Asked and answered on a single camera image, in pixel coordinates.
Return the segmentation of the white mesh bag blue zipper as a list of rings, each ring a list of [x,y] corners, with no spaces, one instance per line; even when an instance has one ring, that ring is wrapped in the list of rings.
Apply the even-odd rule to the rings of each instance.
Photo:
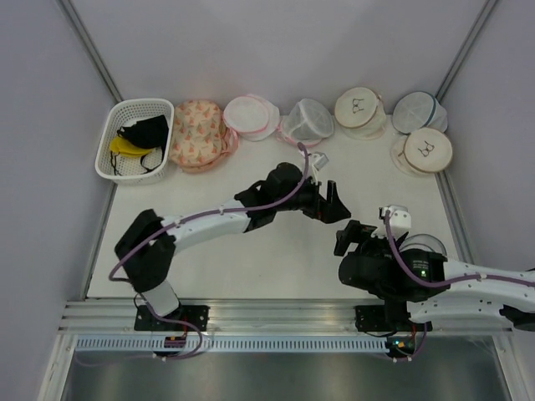
[[[408,236],[400,245],[400,251],[409,249],[431,251],[434,253],[440,253],[443,256],[447,255],[446,247],[440,239],[433,235],[424,233]]]

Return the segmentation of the black bra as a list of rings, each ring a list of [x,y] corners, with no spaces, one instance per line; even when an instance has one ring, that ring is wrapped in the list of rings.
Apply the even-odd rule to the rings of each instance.
[[[163,114],[140,120],[130,127],[123,126],[117,130],[119,137],[145,149],[161,148],[165,150],[168,134],[169,127]]]

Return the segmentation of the yellow bra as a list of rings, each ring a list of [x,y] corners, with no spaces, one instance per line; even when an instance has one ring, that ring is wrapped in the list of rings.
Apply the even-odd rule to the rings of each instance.
[[[118,162],[117,159],[119,156],[123,156],[127,159],[138,159],[140,162],[141,167],[145,170],[146,173],[149,173],[152,171],[152,169],[149,169],[144,166],[144,159],[147,155],[152,153],[155,150],[155,148],[151,149],[145,149],[140,148],[138,146],[133,145],[128,140],[122,138],[122,137],[115,137],[110,142],[110,164],[112,166],[112,169],[114,171],[114,175],[120,175],[120,172],[118,170]]]

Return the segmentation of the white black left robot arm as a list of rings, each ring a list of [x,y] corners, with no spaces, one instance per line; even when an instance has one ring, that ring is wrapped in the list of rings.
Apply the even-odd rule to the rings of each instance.
[[[328,182],[327,194],[321,195],[319,182],[308,171],[283,162],[266,179],[214,210],[170,219],[152,209],[142,211],[115,245],[117,267],[152,309],[154,322],[163,330],[175,330],[182,321],[181,302],[167,280],[174,256],[219,236],[262,228],[283,211],[301,211],[324,224],[351,216],[334,181]]]

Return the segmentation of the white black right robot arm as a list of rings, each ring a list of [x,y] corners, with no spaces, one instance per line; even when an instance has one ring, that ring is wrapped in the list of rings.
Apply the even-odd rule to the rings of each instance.
[[[492,319],[513,328],[534,329],[534,272],[503,272],[458,261],[424,245],[410,245],[374,226],[350,221],[337,232],[339,281],[382,303],[357,306],[360,332],[432,330],[447,320]]]

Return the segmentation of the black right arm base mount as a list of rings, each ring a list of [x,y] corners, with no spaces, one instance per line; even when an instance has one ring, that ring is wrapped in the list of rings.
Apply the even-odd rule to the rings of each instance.
[[[369,334],[372,337],[386,338],[398,332],[412,331],[412,325],[410,323],[388,321],[383,305],[356,306],[354,313],[356,330]]]

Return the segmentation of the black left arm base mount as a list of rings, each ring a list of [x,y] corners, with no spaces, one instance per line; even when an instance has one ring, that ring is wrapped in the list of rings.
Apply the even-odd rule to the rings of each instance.
[[[137,307],[134,330],[136,332],[192,332],[190,326],[178,324],[187,322],[201,332],[206,331],[210,308],[206,305],[181,305],[173,313],[157,318],[146,305]]]

